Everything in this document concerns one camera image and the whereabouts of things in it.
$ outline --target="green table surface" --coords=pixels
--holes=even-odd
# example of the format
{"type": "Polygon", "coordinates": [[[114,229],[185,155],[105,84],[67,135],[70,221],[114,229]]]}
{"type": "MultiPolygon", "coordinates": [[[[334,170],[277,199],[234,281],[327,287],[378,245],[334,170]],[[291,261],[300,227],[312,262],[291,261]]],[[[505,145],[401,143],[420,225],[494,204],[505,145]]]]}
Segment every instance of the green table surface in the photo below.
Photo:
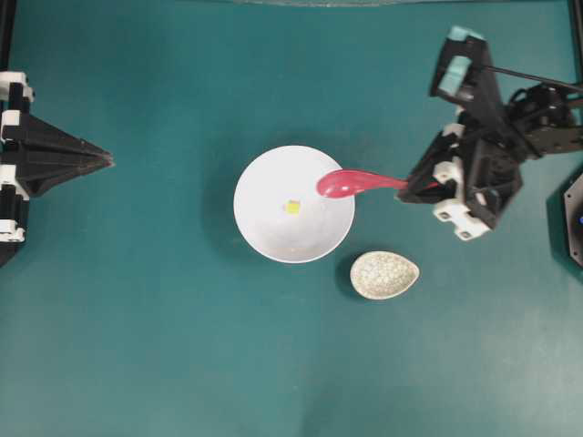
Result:
{"type": "Polygon", "coordinates": [[[0,435],[580,436],[583,289],[557,193],[583,154],[524,165],[471,243],[390,190],[305,265],[234,223],[237,178],[271,147],[405,176],[453,119],[427,96],[451,25],[486,35],[497,66],[576,78],[563,1],[20,1],[11,67],[33,113],[117,166],[35,199],[0,270],[0,435]],[[349,268],[371,249],[421,279],[358,298],[349,268]]]}

